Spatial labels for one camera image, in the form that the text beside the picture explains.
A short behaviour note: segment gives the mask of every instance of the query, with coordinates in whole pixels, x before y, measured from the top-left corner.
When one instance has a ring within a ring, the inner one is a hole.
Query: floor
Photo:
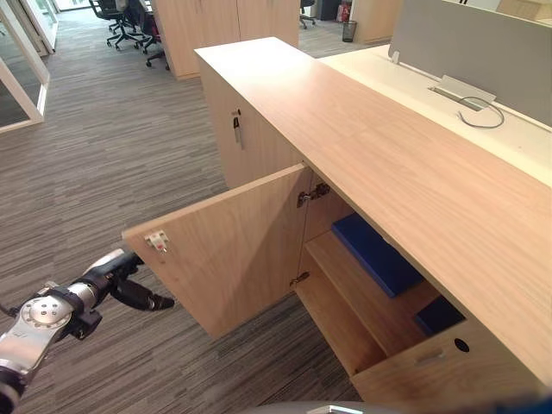
[[[0,301],[76,279],[121,231],[225,190],[199,79],[105,46],[91,10],[60,15],[43,124],[0,135]],[[340,27],[301,29],[313,56],[346,52]],[[147,270],[136,277],[157,292]],[[280,400],[358,399],[295,296],[213,342],[180,306],[113,299],[84,342],[53,347],[20,413],[236,413]],[[0,331],[9,320],[0,316]]]

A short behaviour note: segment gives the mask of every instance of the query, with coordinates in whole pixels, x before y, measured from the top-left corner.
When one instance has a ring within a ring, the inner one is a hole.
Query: glass door
[[[6,0],[0,0],[0,133],[44,121],[50,73]]]
[[[36,31],[50,52],[55,50],[58,19],[48,0],[20,0]]]

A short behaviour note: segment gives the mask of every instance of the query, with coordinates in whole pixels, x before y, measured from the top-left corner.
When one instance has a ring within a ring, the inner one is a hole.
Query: trash bin
[[[354,32],[356,31],[356,22],[351,20],[343,23],[343,41],[351,42],[354,39]]]

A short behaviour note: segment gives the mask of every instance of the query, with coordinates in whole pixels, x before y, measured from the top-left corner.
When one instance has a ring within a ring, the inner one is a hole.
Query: door latch
[[[232,128],[234,128],[235,143],[240,144],[241,149],[245,149],[242,139],[242,126],[240,125],[240,117],[242,116],[242,112],[240,110],[235,110],[232,112],[232,116],[234,117],[232,120]]]
[[[166,253],[166,244],[169,238],[165,235],[163,230],[147,235],[144,239],[149,247],[154,248],[159,253]]]
[[[326,183],[320,183],[311,192],[304,192],[304,191],[301,192],[301,194],[299,194],[297,199],[297,208],[302,207],[303,204],[307,201],[316,200],[321,196],[325,196],[330,191],[331,191],[331,187],[329,185],[327,185]]]

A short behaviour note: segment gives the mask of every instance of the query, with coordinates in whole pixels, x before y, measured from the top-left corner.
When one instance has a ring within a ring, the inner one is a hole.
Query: open cabinet door
[[[144,223],[128,245],[213,337],[291,291],[303,243],[312,172],[300,164]],[[166,252],[146,238],[163,232]]]

